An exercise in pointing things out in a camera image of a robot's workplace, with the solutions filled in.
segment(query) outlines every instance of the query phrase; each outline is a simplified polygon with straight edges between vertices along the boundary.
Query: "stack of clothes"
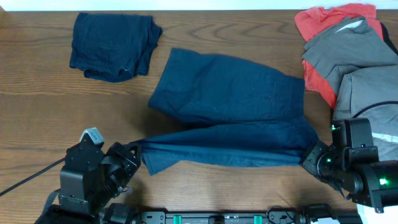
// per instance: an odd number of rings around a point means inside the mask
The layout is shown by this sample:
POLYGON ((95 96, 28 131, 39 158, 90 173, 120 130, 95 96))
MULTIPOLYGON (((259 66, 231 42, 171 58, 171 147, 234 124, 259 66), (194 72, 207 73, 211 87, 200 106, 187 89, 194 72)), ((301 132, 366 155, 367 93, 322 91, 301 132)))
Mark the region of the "stack of clothes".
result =
POLYGON ((308 42, 305 86, 335 110, 333 119, 367 118, 381 161, 398 159, 398 51, 372 5, 312 8, 295 17, 308 42))

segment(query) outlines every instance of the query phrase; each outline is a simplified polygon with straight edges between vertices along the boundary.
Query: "green tape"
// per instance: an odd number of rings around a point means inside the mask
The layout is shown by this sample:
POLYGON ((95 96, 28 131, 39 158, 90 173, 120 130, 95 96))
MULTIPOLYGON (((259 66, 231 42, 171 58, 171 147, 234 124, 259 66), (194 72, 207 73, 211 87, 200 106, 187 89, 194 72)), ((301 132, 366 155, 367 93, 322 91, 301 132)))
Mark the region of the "green tape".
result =
POLYGON ((173 217, 173 224, 182 224, 182 217, 181 217, 181 215, 174 215, 174 217, 173 217))
POLYGON ((262 224, 262 216, 255 215, 254 216, 254 224, 262 224))

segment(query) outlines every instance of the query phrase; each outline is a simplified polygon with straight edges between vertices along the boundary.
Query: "green led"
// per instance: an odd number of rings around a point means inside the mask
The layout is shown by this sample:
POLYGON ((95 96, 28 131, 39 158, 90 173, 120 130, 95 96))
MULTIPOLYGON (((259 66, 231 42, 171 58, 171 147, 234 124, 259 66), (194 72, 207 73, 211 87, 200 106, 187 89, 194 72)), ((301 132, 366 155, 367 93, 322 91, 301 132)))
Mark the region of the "green led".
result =
POLYGON ((388 180, 386 179, 380 179, 380 185, 387 185, 388 184, 388 180))

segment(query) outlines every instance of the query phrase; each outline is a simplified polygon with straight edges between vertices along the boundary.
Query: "navy blue cloth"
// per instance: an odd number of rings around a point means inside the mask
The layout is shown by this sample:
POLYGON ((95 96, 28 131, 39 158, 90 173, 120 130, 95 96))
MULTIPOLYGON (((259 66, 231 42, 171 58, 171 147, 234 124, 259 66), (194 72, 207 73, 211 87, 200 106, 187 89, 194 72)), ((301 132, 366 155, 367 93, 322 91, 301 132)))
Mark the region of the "navy blue cloth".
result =
POLYGON ((79 13, 70 67, 86 78, 121 82, 147 75, 162 29, 152 16, 79 13))
POLYGON ((149 100, 191 127, 142 139, 151 175, 178 161, 233 167, 295 166, 318 140, 303 113, 304 81, 225 55, 172 49, 149 100))

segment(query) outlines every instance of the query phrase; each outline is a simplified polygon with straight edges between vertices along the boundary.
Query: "gray cloth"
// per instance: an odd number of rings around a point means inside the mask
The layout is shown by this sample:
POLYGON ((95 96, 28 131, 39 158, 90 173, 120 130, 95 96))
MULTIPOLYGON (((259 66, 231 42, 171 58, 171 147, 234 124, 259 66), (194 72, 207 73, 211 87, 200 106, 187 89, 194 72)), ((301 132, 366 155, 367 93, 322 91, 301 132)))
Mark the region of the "gray cloth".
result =
MULTIPOLYGON (((361 68, 344 75, 333 119, 352 118, 362 109, 386 101, 398 101, 398 65, 361 68)), ((398 105, 377 106, 359 117, 371 123, 380 160, 398 160, 398 105)))
POLYGON ((303 59, 327 79, 336 94, 343 76, 347 73, 364 67, 398 65, 398 55, 369 27, 363 17, 347 17, 315 36, 304 48, 307 52, 303 59), (355 28, 340 30, 348 24, 360 21, 362 23, 355 28))

